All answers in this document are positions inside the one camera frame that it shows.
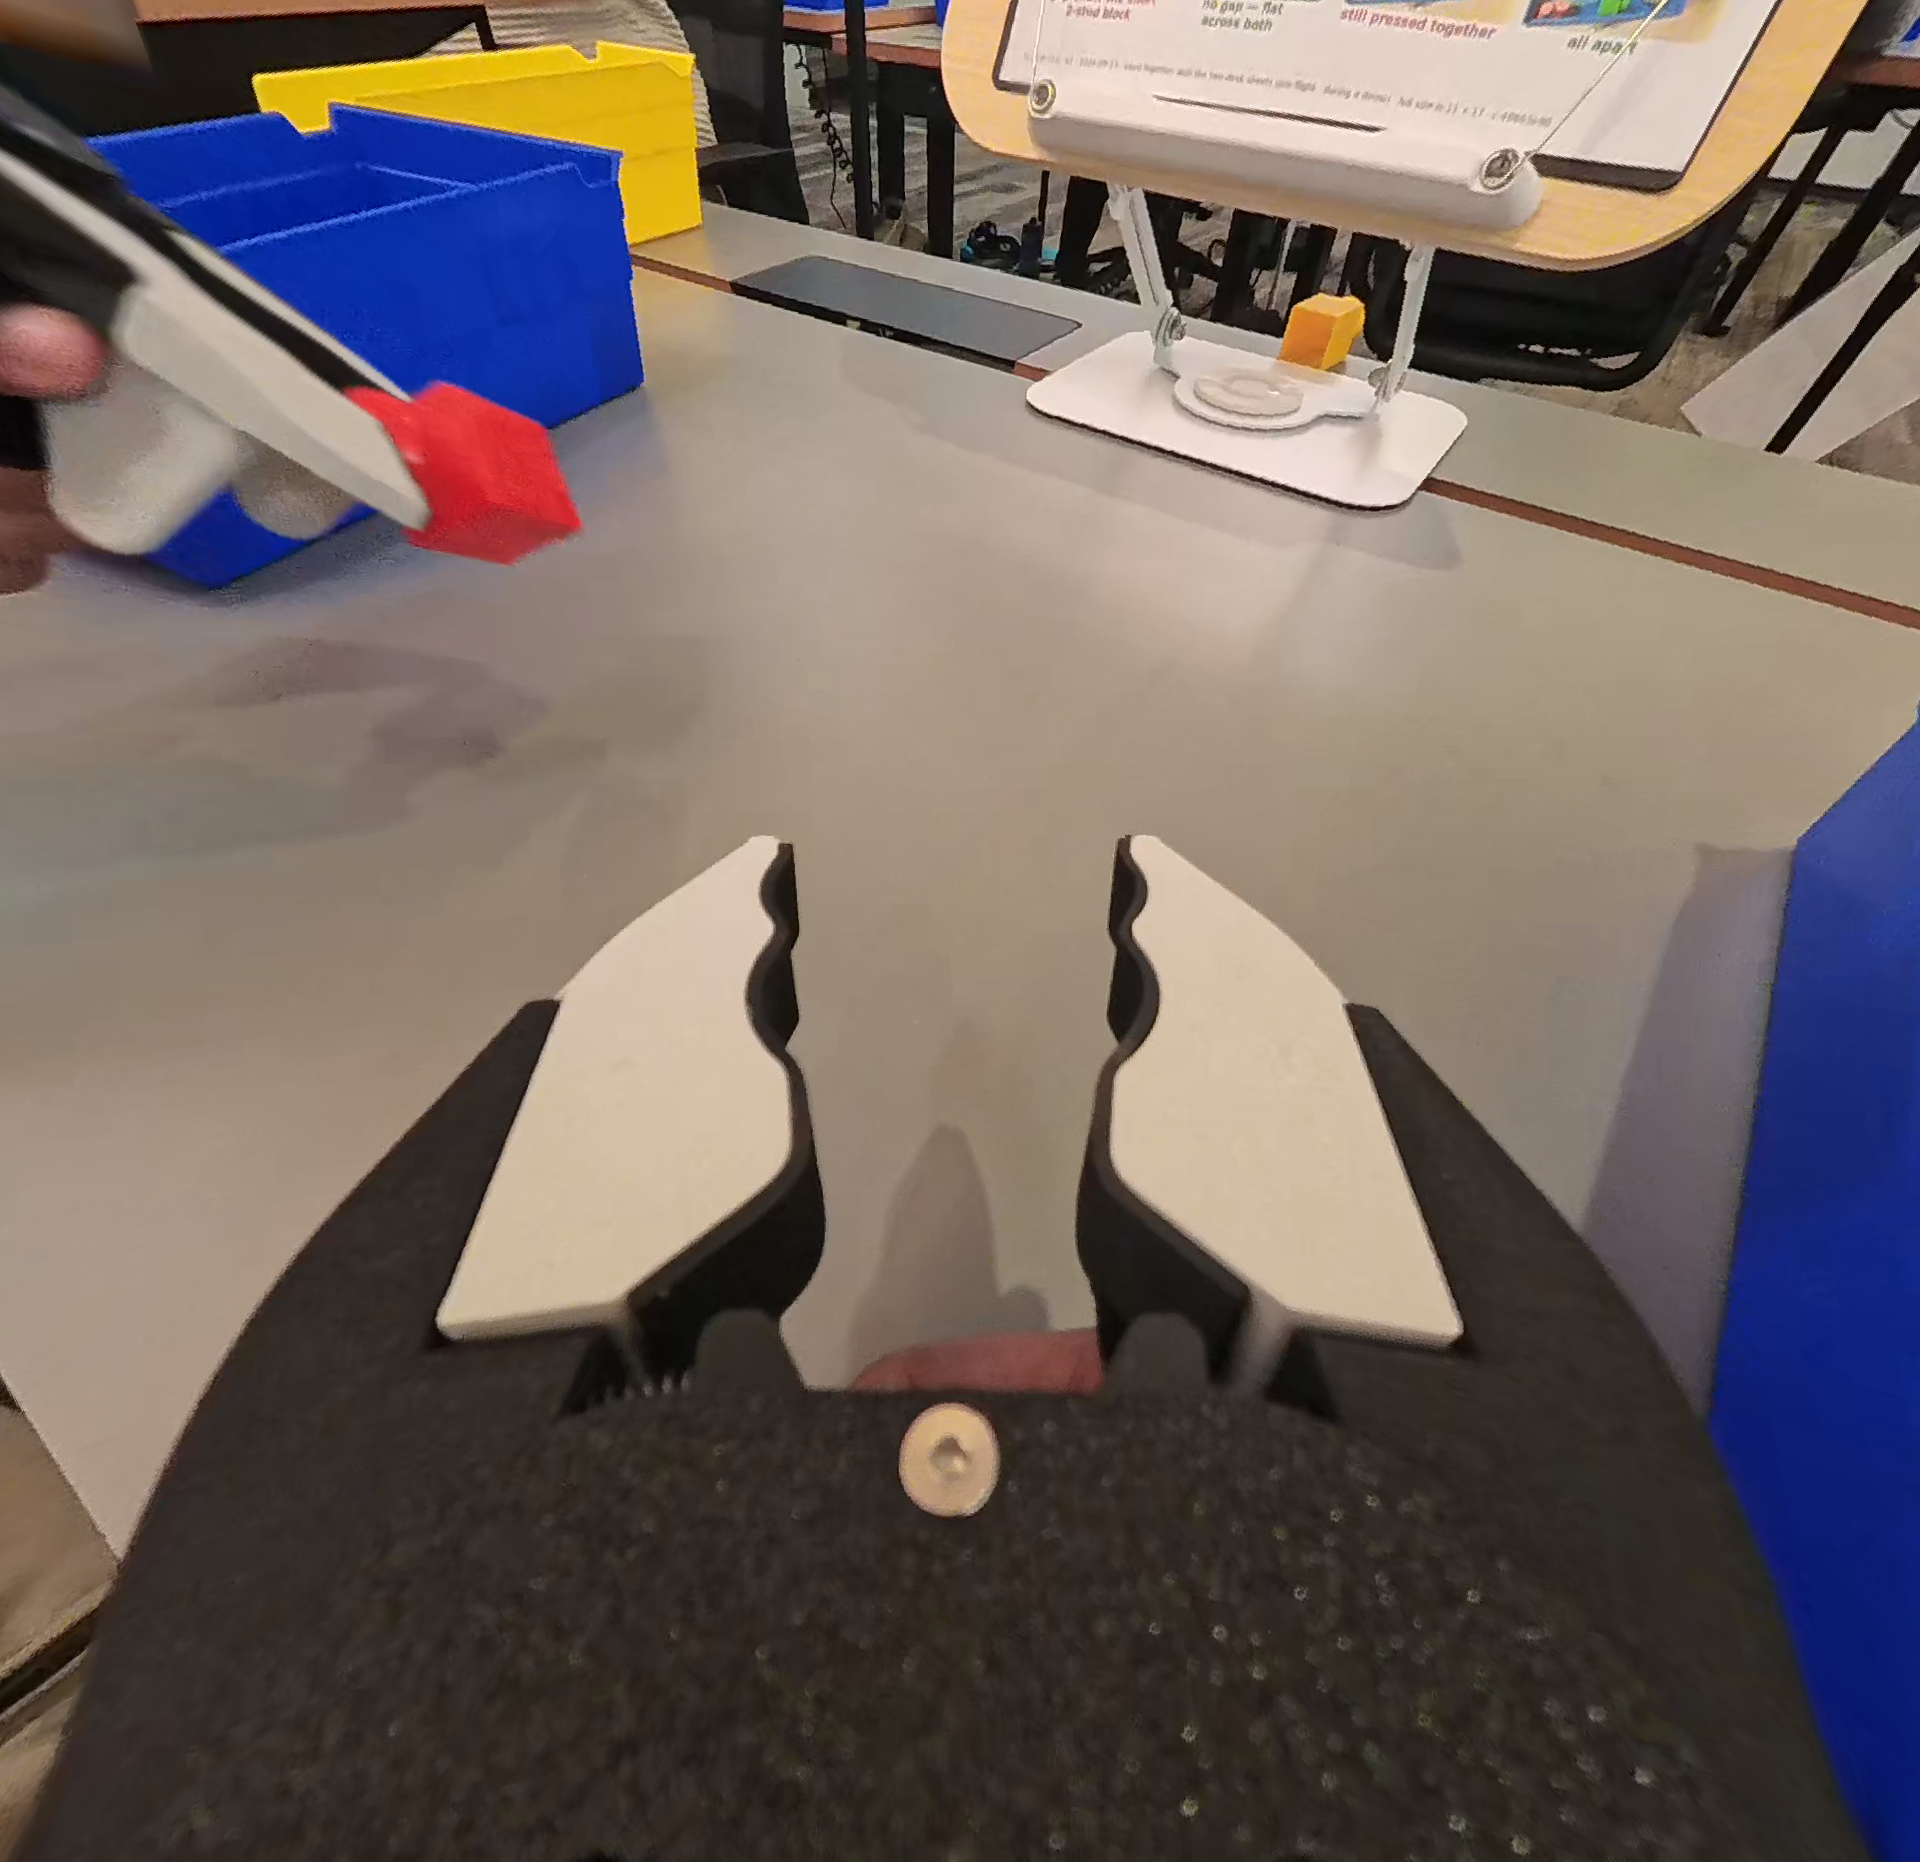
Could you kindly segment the red toy block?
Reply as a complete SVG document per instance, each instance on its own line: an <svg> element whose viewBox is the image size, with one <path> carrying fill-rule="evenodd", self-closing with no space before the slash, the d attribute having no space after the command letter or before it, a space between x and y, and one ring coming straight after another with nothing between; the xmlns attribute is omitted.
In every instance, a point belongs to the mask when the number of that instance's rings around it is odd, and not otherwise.
<svg viewBox="0 0 1920 1862"><path fill-rule="evenodd" d="M346 396L385 430L424 499L409 544L516 563L581 530L553 437L534 418L444 382L411 398L374 386Z"/></svg>

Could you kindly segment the wooden clipboard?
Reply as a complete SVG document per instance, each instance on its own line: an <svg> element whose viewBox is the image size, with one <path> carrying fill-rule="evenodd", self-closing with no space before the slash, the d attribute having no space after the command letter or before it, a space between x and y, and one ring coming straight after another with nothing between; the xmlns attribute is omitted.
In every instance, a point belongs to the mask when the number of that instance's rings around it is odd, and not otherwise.
<svg viewBox="0 0 1920 1862"><path fill-rule="evenodd" d="M1095 129L1065 139L1035 121L1027 92L996 78L1017 0L952 0L943 31L943 85L961 129L983 147L1034 168L1094 177L1148 194L1197 199L1282 218L1476 258L1552 272L1624 266L1690 234L1732 208L1794 132L1804 106L1841 61L1872 0L1779 0L1714 121L1679 181L1661 193L1580 177L1547 177L1533 214L1510 227L1466 210L1424 210L1392 199L1374 179L1322 164L1326 181L1296 154L1233 147L1220 164L1175 153L1157 132Z"/></svg>

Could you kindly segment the printed instruction sheet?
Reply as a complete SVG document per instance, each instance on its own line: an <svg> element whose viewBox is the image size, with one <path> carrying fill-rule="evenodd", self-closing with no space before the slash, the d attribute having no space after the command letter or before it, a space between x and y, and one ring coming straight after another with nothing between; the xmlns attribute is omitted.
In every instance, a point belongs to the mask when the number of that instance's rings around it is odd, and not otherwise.
<svg viewBox="0 0 1920 1862"><path fill-rule="evenodd" d="M1676 185L1784 0L1017 0L996 84L1514 145Z"/></svg>

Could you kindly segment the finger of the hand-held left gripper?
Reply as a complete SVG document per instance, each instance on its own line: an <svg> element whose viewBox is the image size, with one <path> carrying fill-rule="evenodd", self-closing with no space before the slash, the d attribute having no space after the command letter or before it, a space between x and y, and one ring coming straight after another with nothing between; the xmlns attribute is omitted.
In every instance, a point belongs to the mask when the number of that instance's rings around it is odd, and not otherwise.
<svg viewBox="0 0 1920 1862"><path fill-rule="evenodd" d="M104 360L77 394L31 396L54 520L146 555L231 491L268 530L317 537L356 508L429 526L423 484L370 398L378 370L152 208L89 143L3 97L4 304L82 324Z"/></svg>

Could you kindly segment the black inset table panel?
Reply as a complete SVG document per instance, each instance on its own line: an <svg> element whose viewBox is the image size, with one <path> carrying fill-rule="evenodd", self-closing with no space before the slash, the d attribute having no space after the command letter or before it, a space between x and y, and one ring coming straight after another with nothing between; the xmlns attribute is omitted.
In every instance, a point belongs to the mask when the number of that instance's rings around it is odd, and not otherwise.
<svg viewBox="0 0 1920 1862"><path fill-rule="evenodd" d="M1079 332L1065 317L818 254L752 269L732 292L988 367L1015 367Z"/></svg>

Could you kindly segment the yellow plastic bin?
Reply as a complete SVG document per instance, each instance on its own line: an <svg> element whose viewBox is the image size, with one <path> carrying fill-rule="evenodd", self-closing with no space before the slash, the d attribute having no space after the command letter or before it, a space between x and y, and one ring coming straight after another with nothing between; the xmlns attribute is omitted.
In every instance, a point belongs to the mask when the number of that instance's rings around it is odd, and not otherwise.
<svg viewBox="0 0 1920 1862"><path fill-rule="evenodd" d="M689 50L541 47L256 72L252 97L304 132L346 103L611 150L644 246L704 223L695 74Z"/></svg>

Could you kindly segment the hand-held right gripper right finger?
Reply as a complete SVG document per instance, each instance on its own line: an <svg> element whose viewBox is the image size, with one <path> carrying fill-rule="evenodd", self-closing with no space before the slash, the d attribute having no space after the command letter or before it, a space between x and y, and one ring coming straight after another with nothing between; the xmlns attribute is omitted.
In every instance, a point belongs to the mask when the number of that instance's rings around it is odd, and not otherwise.
<svg viewBox="0 0 1920 1862"><path fill-rule="evenodd" d="M1159 836L1117 840L1113 1051L1078 1185L1101 1353L1180 1318L1204 1353L1305 1332L1441 1353L1464 1323L1349 1003Z"/></svg>

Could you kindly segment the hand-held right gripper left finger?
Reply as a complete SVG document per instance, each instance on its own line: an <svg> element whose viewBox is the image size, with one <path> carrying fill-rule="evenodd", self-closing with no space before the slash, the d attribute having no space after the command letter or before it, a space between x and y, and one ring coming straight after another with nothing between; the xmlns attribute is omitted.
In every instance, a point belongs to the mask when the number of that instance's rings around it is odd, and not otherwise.
<svg viewBox="0 0 1920 1862"><path fill-rule="evenodd" d="M698 1347L783 1318L825 1253L803 1071L795 847L752 836L633 918L565 983L440 1335L627 1326Z"/></svg>

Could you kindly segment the person's left hand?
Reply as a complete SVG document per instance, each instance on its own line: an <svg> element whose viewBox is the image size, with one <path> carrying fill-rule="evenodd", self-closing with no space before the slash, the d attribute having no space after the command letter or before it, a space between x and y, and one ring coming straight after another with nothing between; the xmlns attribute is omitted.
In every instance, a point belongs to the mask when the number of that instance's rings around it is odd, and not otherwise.
<svg viewBox="0 0 1920 1862"><path fill-rule="evenodd" d="M3 311L3 593L39 586L77 537L57 520L39 406L84 398L109 367L109 345L84 321L38 304Z"/></svg>

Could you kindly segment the blue plastic bin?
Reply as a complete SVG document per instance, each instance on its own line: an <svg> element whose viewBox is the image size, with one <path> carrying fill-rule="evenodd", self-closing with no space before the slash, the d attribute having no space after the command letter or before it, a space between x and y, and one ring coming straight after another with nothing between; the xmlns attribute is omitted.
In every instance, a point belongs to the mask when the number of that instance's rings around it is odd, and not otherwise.
<svg viewBox="0 0 1920 1862"><path fill-rule="evenodd" d="M644 382L611 147L346 103L315 132L247 115L91 143L407 394L553 429Z"/></svg>
<svg viewBox="0 0 1920 1862"><path fill-rule="evenodd" d="M1873 1857L1917 1856L1917 729L1794 847L1710 1426Z"/></svg>

